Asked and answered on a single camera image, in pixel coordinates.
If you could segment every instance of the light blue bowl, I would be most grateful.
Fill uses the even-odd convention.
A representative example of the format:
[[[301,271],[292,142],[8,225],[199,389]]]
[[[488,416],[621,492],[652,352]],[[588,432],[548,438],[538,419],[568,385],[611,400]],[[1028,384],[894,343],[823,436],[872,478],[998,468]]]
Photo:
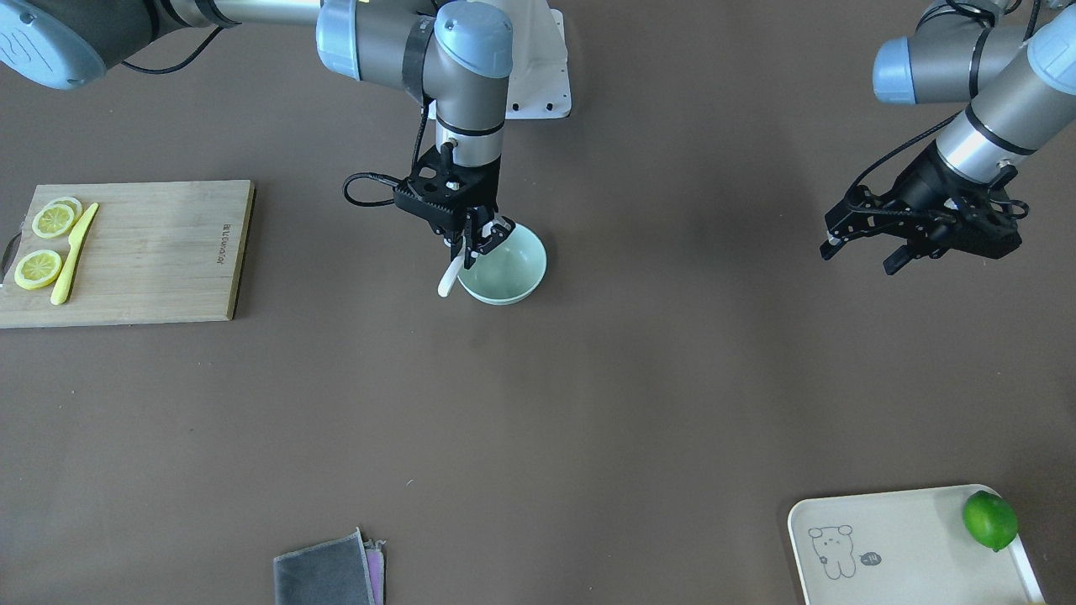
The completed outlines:
[[[546,247],[530,229],[516,223],[511,235],[492,252],[459,272],[459,283],[487,305],[511,305],[527,297],[546,276]]]

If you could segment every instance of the gray cloth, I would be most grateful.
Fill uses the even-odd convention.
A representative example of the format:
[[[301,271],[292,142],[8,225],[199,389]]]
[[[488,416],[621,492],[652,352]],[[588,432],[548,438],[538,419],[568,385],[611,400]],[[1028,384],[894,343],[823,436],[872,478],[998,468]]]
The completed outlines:
[[[277,605],[377,604],[358,529],[345,538],[273,559],[273,575]]]

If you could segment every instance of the lemon slice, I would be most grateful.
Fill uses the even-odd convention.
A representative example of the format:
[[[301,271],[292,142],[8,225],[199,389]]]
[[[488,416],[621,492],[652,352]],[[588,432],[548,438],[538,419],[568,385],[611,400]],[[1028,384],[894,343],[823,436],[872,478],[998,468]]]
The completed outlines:
[[[58,197],[58,198],[49,201],[48,203],[46,203],[45,208],[48,208],[49,206],[56,206],[57,203],[61,203],[63,206],[67,206],[71,210],[73,210],[74,211],[74,220],[76,222],[79,221],[79,217],[82,216],[82,202],[79,201],[77,199],[75,199],[73,197]]]
[[[63,261],[53,250],[38,250],[23,257],[15,266],[15,283],[26,290],[38,290],[56,281]]]
[[[33,233],[40,238],[53,239],[71,229],[74,225],[74,210],[70,206],[56,203],[46,206],[33,217]]]

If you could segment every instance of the cartoon bear drawing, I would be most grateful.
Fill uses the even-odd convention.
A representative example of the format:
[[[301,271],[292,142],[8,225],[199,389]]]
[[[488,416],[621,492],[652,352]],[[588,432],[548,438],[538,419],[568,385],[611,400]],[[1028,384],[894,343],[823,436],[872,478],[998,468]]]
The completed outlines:
[[[850,578],[855,575],[855,560],[852,559],[852,526],[811,527],[807,532],[811,537],[815,554],[825,567],[825,575],[831,580],[840,576]]]

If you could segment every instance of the white tray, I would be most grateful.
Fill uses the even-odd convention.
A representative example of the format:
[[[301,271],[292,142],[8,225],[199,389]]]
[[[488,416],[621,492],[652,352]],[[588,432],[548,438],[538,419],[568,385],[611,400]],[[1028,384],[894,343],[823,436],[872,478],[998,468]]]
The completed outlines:
[[[805,500],[789,536],[807,605],[1024,605],[1043,601],[1019,536],[972,539],[964,501],[986,486]]]

